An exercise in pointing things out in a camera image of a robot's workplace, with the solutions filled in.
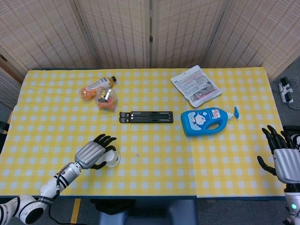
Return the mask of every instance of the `plastic bottle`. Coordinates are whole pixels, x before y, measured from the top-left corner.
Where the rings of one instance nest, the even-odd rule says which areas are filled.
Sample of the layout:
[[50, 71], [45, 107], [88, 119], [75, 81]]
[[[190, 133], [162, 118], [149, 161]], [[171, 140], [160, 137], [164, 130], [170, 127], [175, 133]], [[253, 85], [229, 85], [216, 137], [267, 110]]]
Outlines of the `plastic bottle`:
[[91, 84], [90, 86], [81, 88], [79, 91], [80, 96], [84, 100], [90, 100], [94, 98], [97, 94], [98, 87], [102, 87], [105, 89], [112, 88], [113, 84], [117, 81], [117, 79], [112, 77], [103, 77], [100, 80], [96, 81], [95, 83]]
[[[234, 114], [215, 107], [190, 110], [181, 114], [181, 123], [186, 136], [213, 135], [223, 130], [232, 116], [239, 118], [237, 107], [234, 108]], [[217, 128], [209, 129], [215, 124], [218, 124]]]

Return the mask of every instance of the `black cable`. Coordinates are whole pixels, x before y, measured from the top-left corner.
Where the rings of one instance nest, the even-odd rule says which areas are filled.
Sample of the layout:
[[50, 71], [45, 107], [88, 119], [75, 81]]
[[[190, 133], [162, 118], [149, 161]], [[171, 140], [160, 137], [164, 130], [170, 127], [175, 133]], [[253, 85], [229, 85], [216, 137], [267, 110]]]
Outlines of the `black cable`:
[[87, 225], [87, 224], [75, 224], [75, 223], [61, 223], [59, 221], [57, 221], [56, 219], [54, 219], [52, 216], [51, 216], [51, 206], [49, 206], [49, 217], [51, 220], [53, 220], [54, 222], [56, 222], [57, 224], [60, 224], [60, 225]]

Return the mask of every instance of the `electrical outlet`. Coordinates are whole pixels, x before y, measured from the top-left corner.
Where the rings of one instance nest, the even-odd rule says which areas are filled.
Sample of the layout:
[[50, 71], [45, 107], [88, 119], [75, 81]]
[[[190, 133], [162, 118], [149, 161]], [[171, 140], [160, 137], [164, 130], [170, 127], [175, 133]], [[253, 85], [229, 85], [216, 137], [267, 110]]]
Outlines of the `electrical outlet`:
[[278, 86], [279, 86], [282, 102], [283, 103], [293, 102], [293, 97], [292, 97], [293, 89], [290, 87], [290, 84], [286, 76], [280, 79]]

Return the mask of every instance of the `blue detergent bottle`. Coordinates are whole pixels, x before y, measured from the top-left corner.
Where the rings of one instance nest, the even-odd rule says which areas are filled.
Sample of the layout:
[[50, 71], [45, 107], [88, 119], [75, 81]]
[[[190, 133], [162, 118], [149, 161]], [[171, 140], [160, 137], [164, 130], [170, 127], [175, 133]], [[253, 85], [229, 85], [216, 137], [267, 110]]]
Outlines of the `blue detergent bottle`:
[[[186, 136], [213, 135], [223, 130], [232, 116], [239, 118], [237, 107], [234, 108], [234, 114], [215, 107], [190, 110], [181, 114], [181, 123]], [[208, 129], [214, 124], [219, 126], [215, 129]]]

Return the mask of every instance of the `woven panel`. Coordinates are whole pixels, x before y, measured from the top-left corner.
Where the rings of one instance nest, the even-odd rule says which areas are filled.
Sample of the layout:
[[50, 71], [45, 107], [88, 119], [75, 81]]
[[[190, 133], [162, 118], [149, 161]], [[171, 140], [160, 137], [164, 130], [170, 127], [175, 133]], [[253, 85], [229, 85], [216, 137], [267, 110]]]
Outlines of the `woven panel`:
[[224, 11], [225, 0], [159, 0], [153, 66], [202, 64]]
[[146, 67], [146, 1], [79, 2], [103, 68]]
[[20, 88], [20, 83], [0, 71], [0, 103], [13, 109], [17, 104]]
[[0, 25], [0, 46], [25, 70], [95, 67], [68, 1], [2, 0]]
[[298, 0], [233, 1], [209, 68], [265, 67], [274, 73], [300, 46]]

